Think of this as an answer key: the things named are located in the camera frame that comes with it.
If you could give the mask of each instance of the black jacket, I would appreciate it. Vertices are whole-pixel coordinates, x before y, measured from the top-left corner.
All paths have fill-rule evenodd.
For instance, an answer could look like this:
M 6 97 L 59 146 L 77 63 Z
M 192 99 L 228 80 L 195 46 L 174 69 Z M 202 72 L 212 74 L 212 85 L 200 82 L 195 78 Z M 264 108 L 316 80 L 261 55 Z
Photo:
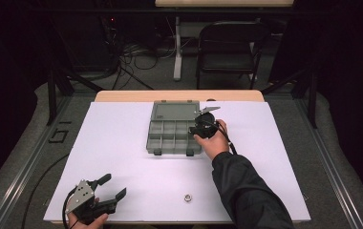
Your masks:
M 294 228 L 283 202 L 247 158 L 223 152 L 212 166 L 221 201 L 238 228 Z

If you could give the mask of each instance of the dark curtain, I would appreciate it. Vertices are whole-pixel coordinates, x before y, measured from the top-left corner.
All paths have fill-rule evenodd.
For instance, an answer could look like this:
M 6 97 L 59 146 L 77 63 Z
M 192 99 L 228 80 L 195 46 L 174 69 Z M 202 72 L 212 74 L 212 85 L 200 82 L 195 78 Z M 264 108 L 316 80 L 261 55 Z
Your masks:
M 150 9 L 155 7 L 155 0 L 112 0 L 112 2 L 113 7 L 119 9 Z M 155 19 L 155 17 L 144 15 L 116 16 L 116 26 L 126 40 L 137 42 L 146 48 L 155 50 L 160 42 Z
M 34 90 L 47 80 L 27 25 L 12 1 L 0 1 L 0 168 L 32 118 Z
M 340 146 L 363 182 L 363 3 L 319 74 L 319 92 L 331 106 Z
M 363 182 L 363 1 L 296 0 L 294 8 L 335 10 L 339 17 L 290 20 L 269 80 L 284 79 L 318 56 L 318 91 L 330 102 L 341 149 Z

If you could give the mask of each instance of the table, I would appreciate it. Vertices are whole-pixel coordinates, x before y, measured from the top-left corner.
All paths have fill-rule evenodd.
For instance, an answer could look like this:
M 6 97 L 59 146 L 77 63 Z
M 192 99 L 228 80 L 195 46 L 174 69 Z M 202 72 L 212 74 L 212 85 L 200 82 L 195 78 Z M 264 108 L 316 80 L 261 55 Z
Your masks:
M 156 0 L 160 8 L 289 8 L 293 0 Z M 176 59 L 173 79 L 182 79 L 181 21 L 176 17 Z
M 176 91 L 101 91 L 95 102 L 152 102 L 156 100 L 257 101 L 264 102 L 257 90 L 176 90 Z
M 110 199 L 124 187 L 127 196 L 108 223 L 230 223 L 213 184 L 206 154 L 153 156 L 145 149 L 153 101 L 185 99 L 201 100 L 202 108 L 221 106 L 212 113 L 228 123 L 238 154 L 251 158 L 258 173 L 286 204 L 293 220 L 310 220 L 271 110 L 261 93 L 194 90 L 98 93 L 44 220 L 60 221 L 63 199 L 74 182 L 111 173 L 112 180 L 98 187 L 96 196 Z M 205 102 L 208 99 L 217 101 Z M 187 194 L 193 200 L 185 202 Z

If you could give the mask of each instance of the chair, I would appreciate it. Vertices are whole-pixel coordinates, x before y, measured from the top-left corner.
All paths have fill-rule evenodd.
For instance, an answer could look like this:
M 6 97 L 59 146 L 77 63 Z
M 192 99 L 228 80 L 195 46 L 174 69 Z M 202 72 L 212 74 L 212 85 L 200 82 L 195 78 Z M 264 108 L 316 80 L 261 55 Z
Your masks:
M 197 89 L 201 72 L 247 74 L 253 89 L 262 46 L 269 36 L 268 27 L 259 22 L 224 21 L 204 27 L 199 38 Z

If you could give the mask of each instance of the white table surface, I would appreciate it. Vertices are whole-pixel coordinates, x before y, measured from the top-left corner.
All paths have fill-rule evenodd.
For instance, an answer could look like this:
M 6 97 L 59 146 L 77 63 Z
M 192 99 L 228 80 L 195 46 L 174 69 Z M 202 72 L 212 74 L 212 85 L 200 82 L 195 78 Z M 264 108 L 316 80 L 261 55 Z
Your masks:
M 251 160 L 260 176 L 286 204 L 294 221 L 310 214 L 266 102 L 201 102 L 227 123 L 238 154 Z M 153 102 L 93 102 L 69 155 L 44 220 L 61 221 L 63 201 L 81 179 L 113 178 L 97 187 L 100 200 L 124 187 L 127 196 L 109 216 L 112 223 L 231 222 L 212 181 L 210 159 L 153 156 L 146 139 Z M 184 196 L 192 196 L 190 202 Z

